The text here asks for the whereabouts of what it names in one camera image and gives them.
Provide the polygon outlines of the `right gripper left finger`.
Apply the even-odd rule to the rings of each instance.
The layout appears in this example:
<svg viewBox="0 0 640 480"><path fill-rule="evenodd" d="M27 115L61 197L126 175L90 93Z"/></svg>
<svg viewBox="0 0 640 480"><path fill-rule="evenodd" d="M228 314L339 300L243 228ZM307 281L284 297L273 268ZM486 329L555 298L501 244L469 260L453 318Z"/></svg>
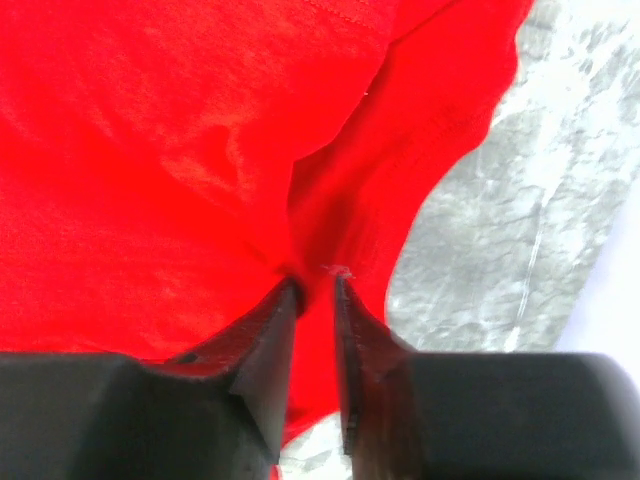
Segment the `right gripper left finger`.
<svg viewBox="0 0 640 480"><path fill-rule="evenodd" d="M266 479L279 460L295 282L163 363L120 354L1 357L5 479Z"/></svg>

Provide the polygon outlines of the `red t shirt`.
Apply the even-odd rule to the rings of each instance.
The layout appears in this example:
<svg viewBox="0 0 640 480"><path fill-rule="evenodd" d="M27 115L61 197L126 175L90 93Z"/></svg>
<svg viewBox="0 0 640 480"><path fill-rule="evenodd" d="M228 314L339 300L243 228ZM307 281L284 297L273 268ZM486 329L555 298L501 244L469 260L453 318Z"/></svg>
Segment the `red t shirt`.
<svg viewBox="0 0 640 480"><path fill-rule="evenodd" d="M3 2L1 357L163 363L291 280L287 446L339 406L337 279L383 314L421 203L514 79L530 9Z"/></svg>

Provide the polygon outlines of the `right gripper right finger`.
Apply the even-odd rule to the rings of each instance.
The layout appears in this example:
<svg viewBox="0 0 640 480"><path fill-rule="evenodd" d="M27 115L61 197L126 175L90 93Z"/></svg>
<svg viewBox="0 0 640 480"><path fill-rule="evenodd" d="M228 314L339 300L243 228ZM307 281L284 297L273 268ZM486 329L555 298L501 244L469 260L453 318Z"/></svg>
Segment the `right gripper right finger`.
<svg viewBox="0 0 640 480"><path fill-rule="evenodd" d="M635 479L639 396L591 353L421 352L335 284L343 445L356 479Z"/></svg>

